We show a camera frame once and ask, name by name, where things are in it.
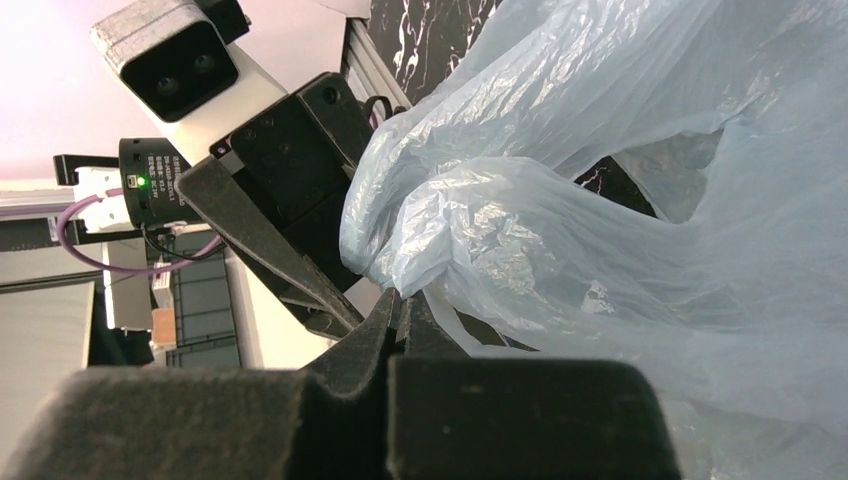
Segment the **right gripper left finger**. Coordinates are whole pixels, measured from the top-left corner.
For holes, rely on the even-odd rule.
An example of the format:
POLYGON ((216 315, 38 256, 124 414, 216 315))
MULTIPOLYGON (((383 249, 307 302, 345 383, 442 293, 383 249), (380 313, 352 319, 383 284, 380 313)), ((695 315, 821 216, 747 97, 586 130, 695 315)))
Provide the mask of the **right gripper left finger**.
POLYGON ((52 393, 6 479, 381 479, 401 301, 297 370, 88 369, 52 393))

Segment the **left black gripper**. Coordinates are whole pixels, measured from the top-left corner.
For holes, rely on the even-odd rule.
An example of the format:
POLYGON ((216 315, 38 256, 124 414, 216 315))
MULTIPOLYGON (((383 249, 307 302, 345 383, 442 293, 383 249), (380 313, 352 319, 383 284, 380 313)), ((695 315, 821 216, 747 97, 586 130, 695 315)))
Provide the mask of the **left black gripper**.
POLYGON ((346 79, 323 73, 211 146, 235 154, 236 180, 208 157, 176 184, 301 325, 329 339, 364 321, 340 291, 360 277, 341 261, 339 226, 371 135, 346 79))

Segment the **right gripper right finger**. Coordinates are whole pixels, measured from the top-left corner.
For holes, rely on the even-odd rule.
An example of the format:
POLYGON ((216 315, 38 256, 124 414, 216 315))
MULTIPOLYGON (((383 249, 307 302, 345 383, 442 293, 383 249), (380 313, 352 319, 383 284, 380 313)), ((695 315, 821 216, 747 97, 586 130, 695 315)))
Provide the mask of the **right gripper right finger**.
POLYGON ((451 308, 418 294, 387 370, 394 479, 678 479, 657 396, 635 367, 604 360, 472 358, 451 308))

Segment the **light blue plastic bag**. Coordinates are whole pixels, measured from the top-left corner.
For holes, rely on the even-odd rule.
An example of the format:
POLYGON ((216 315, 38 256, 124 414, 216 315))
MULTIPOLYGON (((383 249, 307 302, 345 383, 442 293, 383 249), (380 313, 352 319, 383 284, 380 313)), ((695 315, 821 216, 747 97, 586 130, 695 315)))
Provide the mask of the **light blue plastic bag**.
POLYGON ((506 1, 375 133, 344 263, 641 370, 709 479, 847 475, 847 5, 506 1))

